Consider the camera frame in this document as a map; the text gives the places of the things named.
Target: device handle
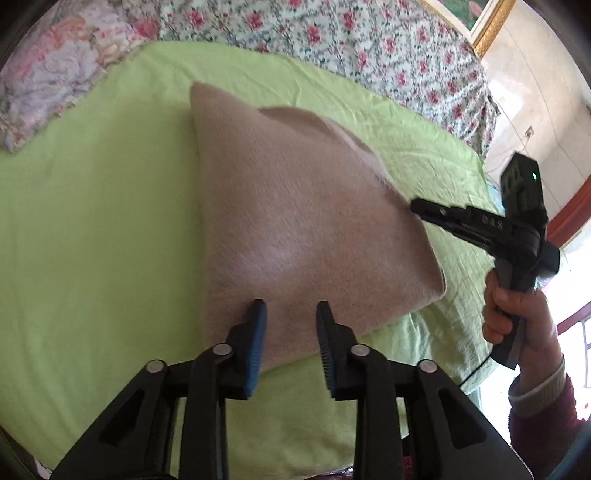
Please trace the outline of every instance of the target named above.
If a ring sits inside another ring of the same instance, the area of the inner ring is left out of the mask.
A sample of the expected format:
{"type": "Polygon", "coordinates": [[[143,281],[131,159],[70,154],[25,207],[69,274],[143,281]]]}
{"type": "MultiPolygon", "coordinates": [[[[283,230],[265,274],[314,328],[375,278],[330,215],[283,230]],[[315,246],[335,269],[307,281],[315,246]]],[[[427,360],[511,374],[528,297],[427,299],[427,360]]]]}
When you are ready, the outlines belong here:
{"type": "MultiPolygon", "coordinates": [[[[514,271],[513,265],[507,260],[495,259],[495,270],[499,277],[499,286],[507,290],[529,293],[534,289],[535,277],[524,278],[514,271]]],[[[506,315],[513,322],[513,330],[499,345],[492,348],[491,358],[500,365],[515,370],[519,361],[519,353],[525,340],[526,321],[517,315],[506,315]]]]}

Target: silver screw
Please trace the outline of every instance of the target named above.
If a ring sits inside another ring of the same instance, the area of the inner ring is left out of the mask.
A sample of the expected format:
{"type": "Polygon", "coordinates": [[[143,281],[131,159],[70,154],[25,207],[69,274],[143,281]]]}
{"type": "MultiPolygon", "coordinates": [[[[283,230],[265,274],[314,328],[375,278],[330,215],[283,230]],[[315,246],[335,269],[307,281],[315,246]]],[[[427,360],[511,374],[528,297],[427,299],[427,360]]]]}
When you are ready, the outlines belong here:
{"type": "Polygon", "coordinates": [[[369,347],[362,343],[358,343],[351,347],[351,353],[356,356],[367,356],[369,355],[369,347]]]}
{"type": "Polygon", "coordinates": [[[164,369],[164,362],[162,360],[151,360],[146,364],[146,370],[151,374],[161,372],[164,369]]]}
{"type": "Polygon", "coordinates": [[[437,364],[433,360],[423,360],[418,367],[425,373],[432,374],[437,371],[437,364]]]}
{"type": "Polygon", "coordinates": [[[218,343],[213,347],[213,353],[219,356],[229,355],[232,353],[232,347],[227,343],[218,343]]]}

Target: human hand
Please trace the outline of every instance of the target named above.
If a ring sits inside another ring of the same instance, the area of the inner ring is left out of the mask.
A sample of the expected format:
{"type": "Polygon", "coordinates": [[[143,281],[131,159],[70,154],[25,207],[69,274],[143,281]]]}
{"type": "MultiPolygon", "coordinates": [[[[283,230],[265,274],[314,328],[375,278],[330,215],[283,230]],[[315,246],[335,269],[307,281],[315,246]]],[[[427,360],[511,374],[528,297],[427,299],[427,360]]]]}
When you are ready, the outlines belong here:
{"type": "Polygon", "coordinates": [[[529,392],[552,376],[562,363],[558,332],[546,296],[539,290],[520,293],[500,288],[496,271],[491,270],[486,276],[484,301],[482,335],[493,345],[499,345],[513,329],[513,323],[504,312],[518,315],[526,321],[518,363],[521,370],[520,390],[529,392]]]}

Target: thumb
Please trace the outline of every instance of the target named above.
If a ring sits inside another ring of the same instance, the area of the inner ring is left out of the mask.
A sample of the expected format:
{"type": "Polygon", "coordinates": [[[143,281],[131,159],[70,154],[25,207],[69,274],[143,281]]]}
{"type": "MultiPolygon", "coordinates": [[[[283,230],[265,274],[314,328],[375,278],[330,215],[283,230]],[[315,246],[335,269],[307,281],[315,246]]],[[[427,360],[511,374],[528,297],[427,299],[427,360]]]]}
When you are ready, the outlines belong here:
{"type": "Polygon", "coordinates": [[[533,322],[545,318],[547,301],[541,291],[521,293],[498,287],[493,293],[493,298],[505,313],[518,315],[533,322]]]}

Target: pink floral pillow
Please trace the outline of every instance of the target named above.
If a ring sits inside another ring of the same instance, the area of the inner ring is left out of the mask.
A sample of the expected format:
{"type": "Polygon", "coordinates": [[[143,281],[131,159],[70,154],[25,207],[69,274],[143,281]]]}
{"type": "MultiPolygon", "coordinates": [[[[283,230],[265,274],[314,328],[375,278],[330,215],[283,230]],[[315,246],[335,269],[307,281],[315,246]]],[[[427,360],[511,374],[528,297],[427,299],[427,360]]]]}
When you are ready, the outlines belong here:
{"type": "Polygon", "coordinates": [[[53,25],[46,17],[55,18],[56,9],[50,10],[0,72],[0,143],[9,151],[22,148],[52,115],[87,94],[109,65],[148,40],[108,1],[85,3],[53,25]]]}

